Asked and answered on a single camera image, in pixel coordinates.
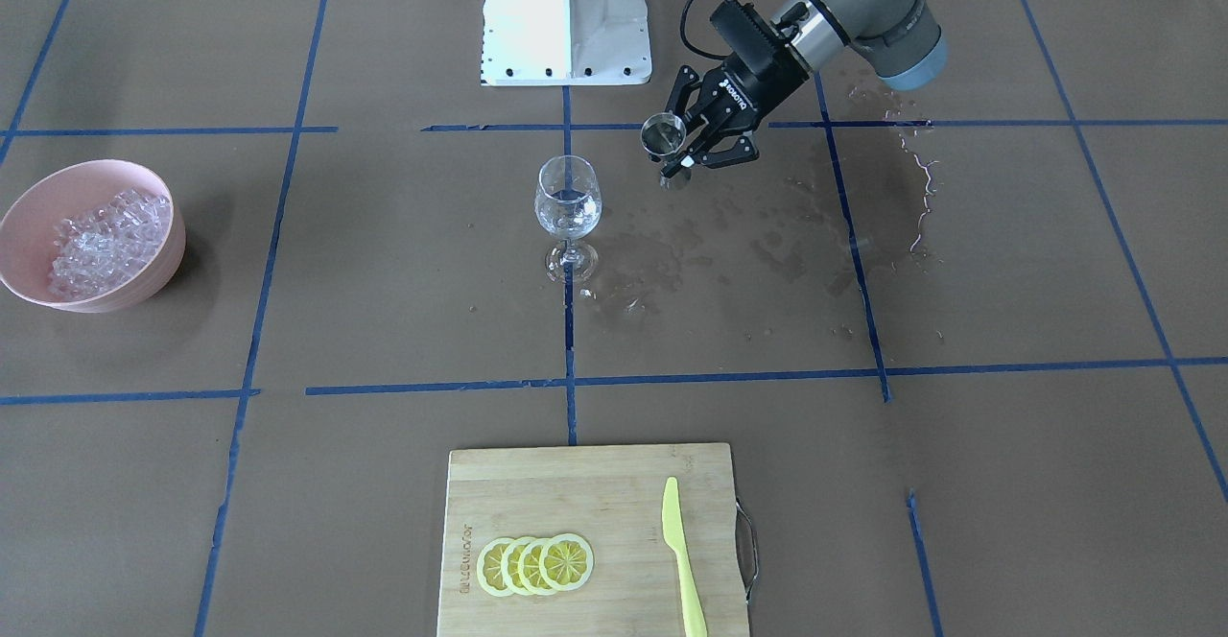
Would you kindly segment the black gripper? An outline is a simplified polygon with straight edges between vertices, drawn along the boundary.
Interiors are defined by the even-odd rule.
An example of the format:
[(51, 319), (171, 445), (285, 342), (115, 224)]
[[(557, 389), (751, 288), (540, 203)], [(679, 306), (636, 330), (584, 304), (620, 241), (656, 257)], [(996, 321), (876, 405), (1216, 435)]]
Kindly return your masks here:
[[(763, 118), (809, 80), (810, 72), (787, 47), (731, 52), (720, 59), (720, 68), (712, 68), (702, 77), (695, 68), (682, 65), (664, 110), (684, 125), (700, 130), (702, 139), (732, 137), (755, 130)], [(727, 147), (693, 146), (668, 155), (663, 160), (662, 178), (673, 179), (694, 168), (715, 171), (755, 160), (759, 160), (759, 149), (754, 135), (740, 134)]]

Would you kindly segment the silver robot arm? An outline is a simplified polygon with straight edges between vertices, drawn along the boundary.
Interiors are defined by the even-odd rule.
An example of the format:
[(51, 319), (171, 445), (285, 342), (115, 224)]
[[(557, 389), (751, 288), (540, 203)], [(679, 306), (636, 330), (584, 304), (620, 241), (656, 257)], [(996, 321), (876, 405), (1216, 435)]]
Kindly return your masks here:
[(682, 144), (661, 156), (663, 187), (693, 168), (756, 160), (754, 131), (841, 52), (855, 52), (898, 91), (932, 82), (949, 55), (926, 0), (785, 0), (771, 16), (720, 0), (710, 21), (728, 52), (706, 72), (682, 68), (675, 76), (666, 113)]

